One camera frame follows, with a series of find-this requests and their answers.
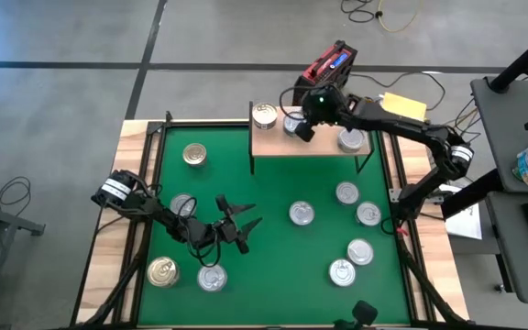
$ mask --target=yellow cable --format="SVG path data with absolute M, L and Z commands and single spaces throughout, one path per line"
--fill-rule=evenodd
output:
M 382 2 L 383 1 L 384 0 L 380 0 L 380 2 L 378 2 L 378 11 L 382 11 Z M 412 18 L 409 21 L 409 23 L 407 23 L 407 25 L 405 25 L 404 27 L 401 27 L 399 29 L 392 30 L 392 29 L 387 28 L 386 25 L 384 25 L 384 22 L 382 21 L 382 16 L 378 16 L 378 21 L 380 22 L 382 27 L 385 30 L 387 30 L 388 32 L 390 32 L 390 33 L 401 32 L 401 31 L 405 30 L 408 26 L 411 25 L 411 23 L 414 21 L 414 18 L 417 17 L 417 15 L 419 14 L 419 11 L 421 10 L 422 6 L 423 6 L 423 0 L 419 0 L 419 5 L 417 6 L 417 10 L 414 11 L 414 15 L 412 15 Z

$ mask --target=silver can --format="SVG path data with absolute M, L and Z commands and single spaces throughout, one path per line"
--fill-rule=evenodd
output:
M 368 265 L 374 259 L 374 249 L 365 239 L 357 238 L 347 245 L 347 257 L 356 265 Z
M 338 259 L 329 266 L 329 277 L 331 281 L 340 287 L 351 285 L 356 279 L 356 269 L 351 262 Z
M 365 226 L 375 226 L 382 220 L 382 212 L 373 202 L 364 202 L 357 206 L 356 219 Z
M 207 161 L 207 149 L 200 143 L 191 143 L 182 151 L 182 159 L 190 166 L 202 166 Z
M 364 134 L 359 129 L 342 129 L 337 135 L 337 146 L 347 153 L 357 152 L 364 145 Z
M 282 123 L 284 127 L 284 133 L 286 133 L 290 137 L 294 137 L 296 135 L 294 133 L 294 130 L 297 129 L 297 126 L 299 125 L 299 123 L 302 122 L 302 120 L 299 120 L 299 119 L 304 119 L 304 116 L 301 111 L 289 112 L 289 116 L 291 116 L 292 118 L 296 118 L 296 119 L 292 119 L 288 117 L 287 115 L 284 117 L 284 120 Z
M 227 283 L 226 270 L 219 265 L 201 267 L 199 275 L 197 275 L 197 282 L 201 289 L 207 292 L 221 291 Z
M 337 184 L 335 196 L 341 204 L 351 205 L 358 201 L 359 190 L 354 183 L 343 181 Z
M 294 202 L 291 205 L 291 208 L 289 208 L 289 217 L 294 224 L 298 226 L 306 226 L 311 224 L 313 219 L 315 219 L 315 210 L 307 202 Z
M 188 203 L 185 203 L 191 197 L 192 196 L 190 194 L 185 192 L 179 193 L 178 195 L 172 197 L 172 199 L 170 200 L 170 210 L 176 215 L 180 216 L 194 215 L 196 212 L 196 208 L 194 207 L 196 201 L 193 200 L 189 201 Z
M 169 288 L 181 277 L 181 270 L 174 260 L 168 257 L 155 258 L 148 266 L 148 281 L 157 287 Z
M 271 129 L 276 124 L 278 113 L 276 106 L 267 103 L 260 103 L 254 105 L 252 108 L 252 118 L 257 128 Z

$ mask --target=red power supply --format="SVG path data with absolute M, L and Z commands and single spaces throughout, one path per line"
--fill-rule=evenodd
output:
M 313 87 L 319 83 L 332 82 L 339 88 L 344 87 L 356 54 L 358 51 L 346 45 L 345 41 L 336 41 L 302 73 L 294 86 Z M 301 105 L 301 99 L 306 92 L 305 89 L 295 89 L 292 94 L 292 105 Z

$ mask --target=gray desk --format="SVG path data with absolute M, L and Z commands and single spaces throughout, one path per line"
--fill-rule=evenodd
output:
M 491 192 L 486 197 L 510 284 L 519 300 L 528 303 L 528 226 L 521 209 L 525 203 L 528 193 Z
M 519 152 L 528 147 L 528 82 L 516 81 L 506 93 L 494 93 L 484 80 L 470 84 L 505 192 L 528 193 L 512 174 Z
M 528 303 L 528 226 L 521 205 L 528 187 L 512 174 L 516 155 L 528 147 L 528 82 L 513 82 L 506 93 L 494 93 L 485 80 L 471 83 L 496 169 L 441 205 L 445 218 L 482 200 L 497 237 L 500 274 L 508 292 Z

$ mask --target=wooden platform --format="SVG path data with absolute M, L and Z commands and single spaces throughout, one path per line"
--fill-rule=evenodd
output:
M 300 106 L 285 106 L 287 112 L 300 111 Z M 319 125 L 313 130 L 315 135 L 311 142 L 299 137 L 290 137 L 284 132 L 285 114 L 276 108 L 278 117 L 276 125 L 270 129 L 260 129 L 252 123 L 252 156 L 253 157 L 305 157 L 305 156 L 365 156 L 370 153 L 368 133 L 364 134 L 364 145 L 357 152 L 347 153 L 337 145 L 337 135 L 344 128 L 341 126 Z
M 124 122 L 115 154 L 114 169 L 138 172 L 144 138 L 146 136 L 147 122 L 145 120 L 130 120 Z M 407 181 L 408 183 L 418 182 L 430 170 L 427 150 L 425 146 L 404 138 L 399 138 L 399 141 Z M 399 182 L 395 174 L 396 169 L 390 148 L 391 143 L 386 135 L 385 145 L 387 146 L 387 153 L 390 160 L 389 165 L 390 172 L 392 173 L 392 181 L 394 185 L 397 185 Z M 156 149 L 153 148 L 150 152 L 147 180 L 151 178 L 155 156 Z M 426 205 L 423 208 L 423 212 L 429 215 L 442 216 L 438 206 Z M 104 211 L 100 226 L 115 217 L 116 214 L 114 212 Z M 91 317 L 117 283 L 127 235 L 127 226 L 127 220 L 117 222 L 107 227 L 95 239 L 93 255 L 82 294 L 77 322 L 86 321 Z M 449 245 L 444 222 L 420 216 L 417 219 L 417 227 L 421 240 L 423 258 L 427 268 L 427 276 L 454 311 L 467 319 L 468 310 L 464 301 L 459 277 L 457 276 L 456 263 Z M 131 293 L 131 290 L 133 290 L 133 283 L 134 281 L 132 280 L 128 293 Z M 419 318 L 424 319 L 421 289 L 416 280 L 413 281 L 413 292 L 419 310 Z M 131 298 L 131 294 L 126 295 L 124 321 L 129 316 Z

